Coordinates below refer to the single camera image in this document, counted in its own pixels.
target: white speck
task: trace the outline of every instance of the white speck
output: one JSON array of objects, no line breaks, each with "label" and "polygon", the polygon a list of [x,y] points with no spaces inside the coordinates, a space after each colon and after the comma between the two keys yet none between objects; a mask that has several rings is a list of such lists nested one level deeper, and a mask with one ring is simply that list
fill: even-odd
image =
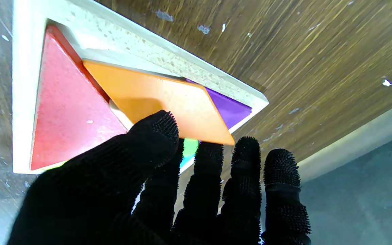
[{"label": "white speck", "polygon": [[300,110],[300,108],[296,108],[296,109],[290,111],[290,112],[288,113],[288,115],[293,114],[293,113],[295,113],[295,112],[297,112],[297,111],[299,111],[299,110]]},{"label": "white speck", "polygon": [[382,83],[384,86],[390,87],[392,85],[392,83],[390,81],[388,81],[387,79],[384,80],[384,82]]},{"label": "white speck", "polygon": [[204,25],[198,26],[197,29],[198,29],[199,31],[202,31],[202,33],[204,33],[204,34],[208,34],[208,33],[210,32],[210,28],[209,28],[209,27],[206,27],[206,26],[204,26]]},{"label": "white speck", "polygon": [[308,31],[314,30],[315,28],[317,28],[321,23],[317,24],[316,26],[313,26],[311,28],[308,29]]},{"label": "white speck", "polygon": [[4,40],[6,40],[7,42],[9,42],[8,38],[7,38],[5,35],[2,35],[2,34],[1,34],[1,37],[2,37]]}]

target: finger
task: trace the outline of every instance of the finger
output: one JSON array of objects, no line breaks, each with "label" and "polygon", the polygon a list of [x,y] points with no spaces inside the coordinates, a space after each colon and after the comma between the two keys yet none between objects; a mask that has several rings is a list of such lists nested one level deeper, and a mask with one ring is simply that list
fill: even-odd
[{"label": "finger", "polygon": [[[170,130],[157,129],[159,125]],[[136,123],[123,135],[69,160],[60,168],[51,169],[55,179],[73,195],[93,196],[99,200],[113,199],[120,211],[131,212],[143,182],[152,171],[176,152],[176,122],[170,113],[159,111]]]},{"label": "finger", "polygon": [[185,189],[184,208],[176,216],[174,232],[204,241],[215,235],[222,165],[223,146],[202,142],[196,151],[194,174]]},{"label": "finger", "polygon": [[310,245],[306,207],[300,203],[300,176],[296,161],[286,149],[269,152],[264,167],[266,231],[268,244]]},{"label": "finger", "polygon": [[258,244],[260,240],[260,162],[258,141],[241,138],[235,145],[219,215],[220,237],[226,244]]},{"label": "finger", "polygon": [[[117,214],[129,216],[146,177],[175,154],[177,130],[174,118],[160,111],[127,134],[41,174],[27,193],[11,241],[44,244],[51,239],[61,244],[67,237],[78,237],[87,244],[97,234],[106,234]],[[45,234],[49,230],[64,234],[50,237]]]},{"label": "finger", "polygon": [[170,162],[155,169],[146,180],[140,202],[133,213],[160,237],[165,237],[172,227],[183,150],[184,139],[179,139],[178,150]]}]

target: gloved hand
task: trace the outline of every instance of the gloved hand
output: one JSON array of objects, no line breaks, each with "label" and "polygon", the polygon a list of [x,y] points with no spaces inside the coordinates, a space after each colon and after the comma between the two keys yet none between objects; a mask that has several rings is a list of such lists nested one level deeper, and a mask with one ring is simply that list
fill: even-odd
[{"label": "gloved hand", "polygon": [[[148,116],[127,134],[40,175],[27,192],[8,244],[257,244],[258,142],[246,137],[235,146],[220,215],[223,147],[202,142],[184,208],[172,224],[182,151],[173,116],[165,111]],[[269,157],[263,238],[271,239],[270,244],[308,244],[309,223],[298,202],[294,159],[285,150]],[[131,215],[143,183],[145,190]]]}]

